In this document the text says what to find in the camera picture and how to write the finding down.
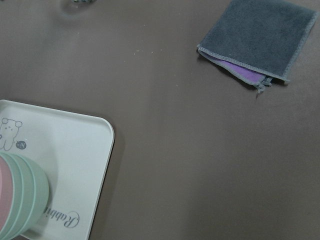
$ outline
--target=folded cloth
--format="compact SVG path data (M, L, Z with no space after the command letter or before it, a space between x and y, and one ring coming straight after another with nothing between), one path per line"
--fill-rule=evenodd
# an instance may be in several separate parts
M260 93L273 78L289 82L318 15L284 0L232 0L198 51Z

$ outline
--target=cartoon animal print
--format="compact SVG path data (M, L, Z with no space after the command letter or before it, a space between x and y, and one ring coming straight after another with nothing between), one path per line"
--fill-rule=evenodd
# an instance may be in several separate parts
M15 121L5 117L2 118L0 126L0 149L9 151L12 148L21 126L21 121Z

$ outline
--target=gray cloth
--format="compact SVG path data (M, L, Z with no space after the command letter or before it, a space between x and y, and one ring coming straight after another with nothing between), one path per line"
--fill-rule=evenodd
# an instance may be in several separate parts
M317 16L283 0L233 0L198 51L263 90L272 78L289 81L289 70Z

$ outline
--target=white tray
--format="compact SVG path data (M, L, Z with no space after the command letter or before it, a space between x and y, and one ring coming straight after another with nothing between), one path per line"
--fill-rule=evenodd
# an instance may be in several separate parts
M8 125L12 134L3 137ZM113 143L103 118L0 100L0 151L31 158L50 184L47 208L24 237L89 239Z

